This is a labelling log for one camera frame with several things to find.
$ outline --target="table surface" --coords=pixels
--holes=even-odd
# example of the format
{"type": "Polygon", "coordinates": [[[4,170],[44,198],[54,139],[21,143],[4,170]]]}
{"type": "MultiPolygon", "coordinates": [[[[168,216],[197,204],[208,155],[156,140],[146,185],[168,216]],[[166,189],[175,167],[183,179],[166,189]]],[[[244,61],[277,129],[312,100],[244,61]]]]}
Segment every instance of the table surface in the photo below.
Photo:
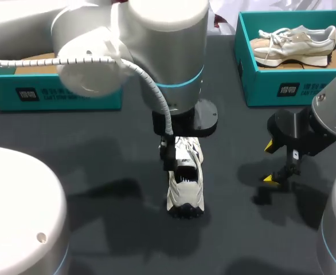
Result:
{"type": "Polygon", "coordinates": [[[218,108],[201,139],[205,215],[165,212],[159,137],[136,80],[121,112],[0,114],[0,147],[33,155],[60,178],[71,221],[71,275],[316,275],[317,227],[336,176],[336,143],[305,158],[294,194],[269,194],[259,178],[285,152],[264,152],[274,108],[245,105],[234,38],[208,38],[202,96],[218,108]],[[269,205],[253,197],[271,198],[269,205]]]}

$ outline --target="white cable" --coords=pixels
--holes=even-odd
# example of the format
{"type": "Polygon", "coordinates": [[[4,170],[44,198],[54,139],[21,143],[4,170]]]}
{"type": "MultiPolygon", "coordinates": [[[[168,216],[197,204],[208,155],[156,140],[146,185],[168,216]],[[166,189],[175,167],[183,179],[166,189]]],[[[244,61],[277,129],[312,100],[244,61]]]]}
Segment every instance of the white cable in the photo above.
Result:
{"type": "MultiPolygon", "coordinates": [[[[173,135],[172,129],[172,120],[170,116],[170,111],[168,103],[163,96],[162,91],[156,85],[154,80],[145,72],[142,68],[136,64],[129,62],[128,60],[121,59],[122,63],[126,67],[130,68],[134,72],[144,79],[147,85],[154,92],[157,97],[159,104],[164,113],[166,120],[166,129],[165,132],[167,135],[173,135]]],[[[68,64],[86,64],[86,63],[116,63],[116,61],[111,57],[94,57],[94,56],[85,56],[85,57],[75,57],[75,58],[50,58],[50,59],[39,59],[39,60],[0,60],[0,67],[33,67],[33,66],[52,66],[52,65],[68,65],[68,64]]]]}

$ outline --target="black shoe sole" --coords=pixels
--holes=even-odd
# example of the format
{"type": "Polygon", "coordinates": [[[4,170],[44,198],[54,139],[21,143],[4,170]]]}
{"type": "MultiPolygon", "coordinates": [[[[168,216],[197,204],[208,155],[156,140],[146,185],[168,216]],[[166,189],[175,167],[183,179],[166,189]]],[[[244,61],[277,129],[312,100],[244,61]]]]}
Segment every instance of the black shoe sole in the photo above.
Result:
{"type": "Polygon", "coordinates": [[[199,207],[193,207],[189,203],[185,203],[179,207],[173,206],[169,211],[168,214],[171,215],[173,218],[179,219],[193,219],[201,217],[204,212],[199,207]]]}

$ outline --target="teal shoe box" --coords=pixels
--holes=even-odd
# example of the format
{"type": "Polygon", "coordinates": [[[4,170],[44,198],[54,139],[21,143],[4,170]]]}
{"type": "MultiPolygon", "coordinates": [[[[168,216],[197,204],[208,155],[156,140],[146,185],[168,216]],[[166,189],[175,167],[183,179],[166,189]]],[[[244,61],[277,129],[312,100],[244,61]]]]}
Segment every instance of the teal shoe box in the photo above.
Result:
{"type": "Polygon", "coordinates": [[[336,69],[259,70],[250,40],[259,30],[272,33],[300,25],[308,29],[336,27],[336,10],[269,11],[239,14],[235,56],[247,106],[310,105],[312,98],[336,77],[336,69]]]}
{"type": "Polygon", "coordinates": [[[58,74],[15,74],[0,68],[0,111],[120,110],[122,90],[99,98],[67,90],[58,74]]]}

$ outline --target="white sneaker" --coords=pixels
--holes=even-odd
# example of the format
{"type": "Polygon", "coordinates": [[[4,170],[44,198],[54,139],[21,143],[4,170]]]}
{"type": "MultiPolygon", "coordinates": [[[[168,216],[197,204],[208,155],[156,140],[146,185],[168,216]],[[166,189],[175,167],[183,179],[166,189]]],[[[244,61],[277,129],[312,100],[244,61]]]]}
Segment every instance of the white sneaker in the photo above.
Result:
{"type": "Polygon", "coordinates": [[[167,211],[174,217],[194,218],[204,213],[201,163],[197,137],[176,137],[177,169],[169,171],[167,211]]]}
{"type": "Polygon", "coordinates": [[[259,30],[251,40],[255,60],[265,66],[277,67],[287,60],[296,60],[312,66],[327,66],[336,46],[336,27],[309,30],[304,26],[282,28],[273,33],[259,30]]]}

